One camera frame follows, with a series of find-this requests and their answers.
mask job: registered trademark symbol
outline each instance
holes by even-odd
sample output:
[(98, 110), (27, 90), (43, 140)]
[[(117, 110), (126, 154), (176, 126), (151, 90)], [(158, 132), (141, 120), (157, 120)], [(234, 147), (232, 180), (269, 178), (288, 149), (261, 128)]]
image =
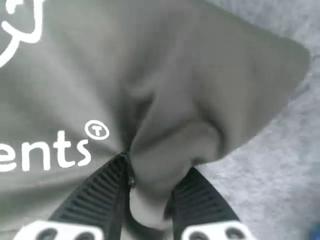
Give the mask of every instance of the registered trademark symbol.
[(94, 140), (104, 140), (110, 135), (109, 129), (106, 127), (106, 125), (98, 120), (88, 121), (84, 126), (84, 131), (89, 138)]

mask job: gray sweatshirt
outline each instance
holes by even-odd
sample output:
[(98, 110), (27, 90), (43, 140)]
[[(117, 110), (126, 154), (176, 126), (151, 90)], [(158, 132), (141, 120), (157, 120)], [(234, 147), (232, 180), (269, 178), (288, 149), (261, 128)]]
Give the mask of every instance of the gray sweatshirt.
[(124, 150), (132, 215), (157, 227), (189, 168), (252, 138), (309, 65), (202, 0), (2, 0), (0, 22), (0, 240)]

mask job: gray carpet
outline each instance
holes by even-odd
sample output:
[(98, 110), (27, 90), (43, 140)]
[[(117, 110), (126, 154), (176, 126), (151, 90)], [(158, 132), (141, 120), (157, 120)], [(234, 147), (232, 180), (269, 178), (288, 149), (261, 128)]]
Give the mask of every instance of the gray carpet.
[(259, 240), (307, 240), (320, 223), (320, 1), (209, 2), (311, 52), (288, 107), (248, 144), (199, 167)]

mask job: printed logo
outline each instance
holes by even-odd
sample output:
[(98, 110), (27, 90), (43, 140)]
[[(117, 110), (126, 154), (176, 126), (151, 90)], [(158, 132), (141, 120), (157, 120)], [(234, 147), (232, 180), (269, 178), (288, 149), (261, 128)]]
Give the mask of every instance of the printed logo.
[[(84, 131), (94, 140), (104, 140), (110, 135), (109, 129), (98, 120), (91, 120), (87, 122), (85, 124)], [(78, 152), (84, 156), (84, 158), (77, 163), (79, 167), (86, 166), (91, 162), (91, 153), (85, 147), (88, 143), (88, 139), (83, 139), (76, 145)], [(66, 149), (71, 148), (71, 146), (72, 143), (66, 140), (65, 131), (58, 131), (57, 140), (53, 143), (52, 147), (57, 150), (57, 162), (61, 168), (65, 169), (76, 165), (76, 161), (66, 160)], [(44, 141), (34, 142), (31, 144), (29, 142), (24, 142), (21, 145), (22, 171), (30, 171), (30, 152), (35, 149), (42, 150), (43, 170), (49, 171), (51, 169), (51, 148), (49, 144)], [(0, 143), (0, 173), (13, 171), (17, 167), (17, 163), (12, 162), (15, 158), (16, 151), (14, 148), (8, 144)]]
[[(20, 42), (35, 44), (42, 35), (43, 24), (43, 3), (45, 0), (33, 0), (34, 30), (32, 33), (25, 33), (14, 28), (7, 21), (1, 23), (4, 31), (11, 35), (11, 41), (3, 53), (0, 54), (0, 68), (2, 68), (15, 55)], [(12, 15), (18, 5), (22, 5), (24, 0), (6, 0), (5, 9)]]

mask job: white plastic piece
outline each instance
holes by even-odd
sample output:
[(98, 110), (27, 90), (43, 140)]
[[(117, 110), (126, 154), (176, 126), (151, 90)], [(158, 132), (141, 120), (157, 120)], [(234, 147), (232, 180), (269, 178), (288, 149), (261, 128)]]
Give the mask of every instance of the white plastic piece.
[[(237, 238), (232, 233), (239, 233)], [(239, 221), (225, 221), (187, 227), (181, 240), (257, 240), (247, 226)]]
[(47, 229), (55, 229), (57, 231), (54, 240), (75, 240), (82, 233), (92, 234), (94, 240), (104, 240), (103, 231), (95, 226), (42, 220), (35, 221), (21, 228), (13, 240), (37, 240), (39, 234)]

